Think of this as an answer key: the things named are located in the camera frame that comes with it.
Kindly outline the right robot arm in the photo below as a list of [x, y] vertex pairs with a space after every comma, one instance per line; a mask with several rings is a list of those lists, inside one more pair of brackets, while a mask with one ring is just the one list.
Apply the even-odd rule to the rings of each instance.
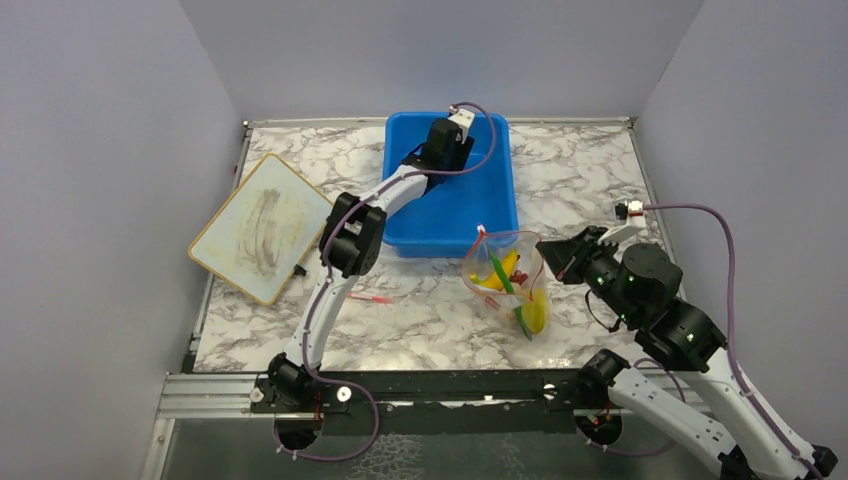
[[628, 409], [683, 446], [721, 479], [822, 479], [838, 459], [778, 419], [773, 409], [743, 390], [745, 374], [732, 367], [728, 341], [710, 317], [682, 300], [683, 277], [657, 244], [629, 246], [620, 259], [603, 244], [601, 227], [536, 248], [564, 284], [589, 286], [635, 334], [643, 351], [673, 372], [708, 405], [705, 415], [662, 391], [636, 367], [608, 349], [579, 371], [577, 393], [587, 405], [607, 401]]

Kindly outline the yellow banana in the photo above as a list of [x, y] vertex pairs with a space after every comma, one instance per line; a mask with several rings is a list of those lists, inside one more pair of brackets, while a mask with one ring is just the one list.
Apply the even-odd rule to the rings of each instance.
[[504, 291], [505, 284], [515, 270], [521, 255], [516, 249], [503, 252], [495, 250], [481, 251], [477, 262], [467, 273], [472, 286], [491, 291]]

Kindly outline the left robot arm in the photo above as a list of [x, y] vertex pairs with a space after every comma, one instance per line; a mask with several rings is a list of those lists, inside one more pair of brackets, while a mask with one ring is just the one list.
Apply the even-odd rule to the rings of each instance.
[[294, 411], [313, 401], [329, 333], [347, 294], [376, 263], [388, 218], [464, 170], [474, 145], [474, 120], [466, 109], [436, 119], [426, 140], [387, 179], [361, 195], [337, 197], [319, 241], [325, 276], [291, 340], [269, 364], [267, 397], [275, 394]]

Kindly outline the purple grape bunch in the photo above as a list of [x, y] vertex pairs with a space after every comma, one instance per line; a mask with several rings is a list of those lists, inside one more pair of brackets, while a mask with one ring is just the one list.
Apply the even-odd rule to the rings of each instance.
[[520, 269], [514, 270], [513, 273], [509, 277], [509, 280], [512, 283], [516, 283], [518, 285], [523, 285], [528, 279], [529, 279], [529, 274], [520, 270]]

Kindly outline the clear zip bag orange zipper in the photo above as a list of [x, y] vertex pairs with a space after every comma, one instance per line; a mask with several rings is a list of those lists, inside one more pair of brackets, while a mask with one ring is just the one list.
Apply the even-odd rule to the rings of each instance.
[[547, 273], [531, 230], [490, 231], [482, 224], [461, 265], [464, 285], [498, 315], [516, 322], [529, 341], [550, 316]]

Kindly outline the blue plastic bin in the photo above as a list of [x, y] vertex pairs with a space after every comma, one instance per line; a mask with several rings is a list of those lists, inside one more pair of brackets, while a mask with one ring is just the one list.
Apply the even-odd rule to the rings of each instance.
[[519, 228], [513, 184], [508, 122], [499, 114], [475, 115], [475, 140], [466, 163], [471, 168], [494, 153], [483, 167], [450, 176], [386, 223], [383, 241], [406, 258], [462, 258], [477, 238], [477, 226], [489, 232]]

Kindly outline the green chili pepper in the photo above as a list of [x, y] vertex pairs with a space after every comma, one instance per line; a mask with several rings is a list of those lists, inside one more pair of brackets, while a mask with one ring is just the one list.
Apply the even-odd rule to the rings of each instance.
[[503, 301], [499, 301], [499, 306], [508, 307], [512, 311], [522, 334], [526, 339], [532, 340], [533, 334], [527, 329], [522, 317], [522, 306], [529, 301], [528, 297], [521, 293], [521, 285], [510, 281], [505, 284], [505, 287], [506, 289], [504, 291], [497, 291], [503, 298]]

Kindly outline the yellow green starfruit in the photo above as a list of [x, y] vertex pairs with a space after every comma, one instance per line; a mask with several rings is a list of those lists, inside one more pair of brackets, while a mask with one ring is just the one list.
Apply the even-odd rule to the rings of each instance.
[[531, 334], [540, 333], [549, 318], [549, 300], [546, 288], [538, 288], [533, 298], [522, 306], [524, 324]]

